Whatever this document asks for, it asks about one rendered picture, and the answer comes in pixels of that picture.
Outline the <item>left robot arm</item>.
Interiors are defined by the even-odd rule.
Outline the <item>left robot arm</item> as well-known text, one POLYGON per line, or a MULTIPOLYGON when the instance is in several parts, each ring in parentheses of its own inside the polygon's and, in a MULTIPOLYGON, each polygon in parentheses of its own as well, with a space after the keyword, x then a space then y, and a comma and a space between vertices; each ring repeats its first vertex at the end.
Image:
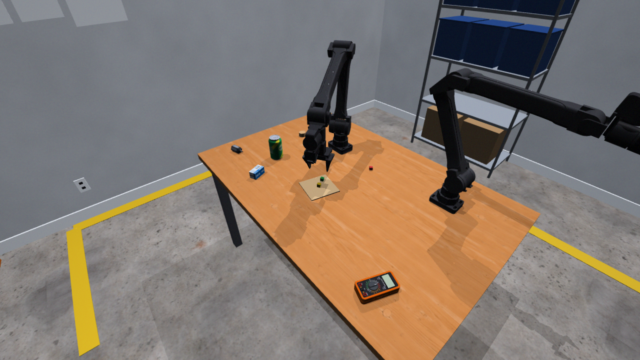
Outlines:
POLYGON ((464 155, 454 90, 479 95, 542 117, 582 136, 594 136, 599 139, 603 135, 606 142, 624 149, 631 145, 640 132, 638 92, 629 93, 608 117, 605 112, 589 105, 543 95, 492 79, 469 68, 452 71, 429 89, 438 109, 447 168, 442 187, 431 194, 429 200, 453 214, 464 203, 459 193, 467 192, 466 188, 473 187, 476 178, 464 155))

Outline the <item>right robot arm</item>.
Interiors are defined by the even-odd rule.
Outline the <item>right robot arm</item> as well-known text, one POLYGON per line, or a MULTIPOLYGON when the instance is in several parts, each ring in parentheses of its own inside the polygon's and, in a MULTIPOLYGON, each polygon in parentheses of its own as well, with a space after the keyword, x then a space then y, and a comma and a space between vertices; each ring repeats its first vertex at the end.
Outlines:
POLYGON ((304 159, 316 164, 318 155, 326 153, 326 127, 334 133, 328 145, 340 153, 353 148, 348 142, 351 130, 351 117, 347 113, 350 65, 355 54, 355 43, 335 39, 327 49, 330 63, 322 84, 307 111, 308 130, 302 145, 306 148, 304 159), (336 107, 330 112, 330 103, 337 85, 336 107), (345 120, 346 119, 346 120, 345 120), (324 141, 325 140, 325 141, 324 141), (323 142, 321 142, 323 141, 323 142))

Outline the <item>beige flat mat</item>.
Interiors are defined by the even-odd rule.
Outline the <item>beige flat mat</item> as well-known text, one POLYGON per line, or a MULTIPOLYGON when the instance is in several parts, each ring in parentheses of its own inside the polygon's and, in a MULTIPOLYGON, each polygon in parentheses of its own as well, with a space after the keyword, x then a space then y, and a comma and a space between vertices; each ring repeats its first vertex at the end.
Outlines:
POLYGON ((338 193, 340 190, 334 185, 326 174, 298 182, 305 191, 311 201, 324 198, 328 195, 338 193), (320 178, 324 177, 323 181, 320 178), (321 187, 317 187, 317 183, 321 183, 321 187))

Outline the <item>orange digital multimeter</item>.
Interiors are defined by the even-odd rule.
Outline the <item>orange digital multimeter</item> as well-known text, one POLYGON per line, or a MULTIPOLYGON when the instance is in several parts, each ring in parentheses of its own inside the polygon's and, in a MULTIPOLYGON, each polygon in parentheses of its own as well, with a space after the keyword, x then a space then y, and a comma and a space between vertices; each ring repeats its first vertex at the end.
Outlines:
POLYGON ((362 305, 397 294, 399 289, 400 284, 391 271, 369 276, 354 283, 354 291, 362 305))

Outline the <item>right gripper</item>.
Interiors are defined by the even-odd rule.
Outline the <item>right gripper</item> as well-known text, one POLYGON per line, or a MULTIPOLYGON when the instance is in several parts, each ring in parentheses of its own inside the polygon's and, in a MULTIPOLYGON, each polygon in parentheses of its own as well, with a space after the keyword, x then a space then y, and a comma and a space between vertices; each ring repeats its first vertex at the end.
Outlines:
MULTIPOLYGON (((335 154, 332 153, 333 148, 326 146, 326 152, 324 155, 318 155, 317 160, 326 161, 326 172, 329 171, 330 163, 332 162, 335 154)), ((305 159, 305 153, 302 156, 302 159, 306 162, 309 169, 311 168, 311 163, 308 163, 305 159)))

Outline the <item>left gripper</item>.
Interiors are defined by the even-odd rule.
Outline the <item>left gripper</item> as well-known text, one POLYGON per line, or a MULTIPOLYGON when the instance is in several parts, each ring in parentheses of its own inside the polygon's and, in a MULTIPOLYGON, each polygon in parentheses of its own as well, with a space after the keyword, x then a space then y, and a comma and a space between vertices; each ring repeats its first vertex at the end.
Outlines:
POLYGON ((634 140, 631 142, 630 146, 627 146, 627 150, 634 152, 638 155, 640 155, 640 146, 636 145, 635 143, 638 141, 640 137, 640 132, 638 133, 638 135, 634 138, 634 140))

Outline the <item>green soda can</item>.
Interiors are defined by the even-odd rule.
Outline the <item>green soda can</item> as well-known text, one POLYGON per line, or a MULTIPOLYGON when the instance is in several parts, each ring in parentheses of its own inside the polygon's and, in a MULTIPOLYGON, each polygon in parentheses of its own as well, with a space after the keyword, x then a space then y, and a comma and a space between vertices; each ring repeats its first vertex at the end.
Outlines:
POLYGON ((275 134, 269 137, 269 150, 270 158, 280 160, 283 157, 281 136, 275 134))

